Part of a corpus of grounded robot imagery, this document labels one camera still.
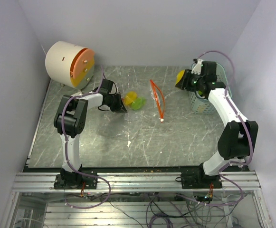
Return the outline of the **fake yellow fruit slice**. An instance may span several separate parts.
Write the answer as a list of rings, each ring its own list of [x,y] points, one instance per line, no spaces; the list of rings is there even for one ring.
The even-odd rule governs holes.
[[[124,104],[130,106],[137,98],[137,93],[134,91],[128,92],[124,97]]]

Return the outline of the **teal plastic basket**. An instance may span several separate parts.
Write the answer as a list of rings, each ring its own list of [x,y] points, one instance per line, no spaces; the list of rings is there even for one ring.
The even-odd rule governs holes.
[[[227,88],[228,80],[224,67],[217,63],[217,75],[218,81],[225,84],[225,89],[217,88],[210,91],[210,93],[203,93],[205,99],[201,99],[198,95],[198,92],[189,92],[190,94],[190,103],[192,110],[195,113],[199,114],[211,114],[215,110],[218,112],[220,109],[223,109],[223,106],[227,106],[228,103],[225,101],[225,98],[232,97],[232,93]]]

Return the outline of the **fake yellow starfruit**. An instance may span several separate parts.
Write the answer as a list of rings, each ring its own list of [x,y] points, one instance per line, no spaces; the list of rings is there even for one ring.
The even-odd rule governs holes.
[[[185,70],[180,71],[176,77],[175,87],[181,89],[184,81]]]

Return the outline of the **fake green starfruit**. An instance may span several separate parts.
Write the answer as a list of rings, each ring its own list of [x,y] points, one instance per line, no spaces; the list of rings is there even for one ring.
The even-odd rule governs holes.
[[[140,110],[146,103],[145,97],[137,97],[131,104],[132,110]]]

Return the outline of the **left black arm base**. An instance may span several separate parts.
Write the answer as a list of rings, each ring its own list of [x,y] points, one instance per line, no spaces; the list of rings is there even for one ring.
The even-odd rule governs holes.
[[[94,190],[97,187],[98,179],[88,177],[76,172],[61,172],[55,178],[53,188],[55,190]]]

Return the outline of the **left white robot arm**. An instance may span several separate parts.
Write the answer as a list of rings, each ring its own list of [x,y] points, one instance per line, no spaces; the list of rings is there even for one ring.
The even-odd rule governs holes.
[[[80,134],[85,128],[88,110],[108,108],[113,113],[127,113],[116,83],[103,79],[95,90],[83,95],[62,97],[54,118],[54,127],[60,135],[63,148],[62,180],[73,189],[82,185],[82,163],[79,156]]]

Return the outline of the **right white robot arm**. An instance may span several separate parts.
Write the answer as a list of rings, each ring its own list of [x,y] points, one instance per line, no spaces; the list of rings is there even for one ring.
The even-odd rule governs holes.
[[[181,71],[176,87],[188,92],[200,93],[219,114],[224,130],[219,138],[217,152],[203,163],[203,172],[195,176],[196,184],[205,188],[230,165],[248,165],[254,153],[258,124],[248,120],[231,99],[227,85],[218,80],[217,67],[213,61],[195,59],[192,69]]]

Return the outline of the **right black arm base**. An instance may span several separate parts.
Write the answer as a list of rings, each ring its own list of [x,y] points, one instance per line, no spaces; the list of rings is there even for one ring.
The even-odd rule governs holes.
[[[175,178],[176,182],[179,182],[183,189],[221,189],[222,183],[220,176],[207,176],[199,172],[181,173],[180,176]]]

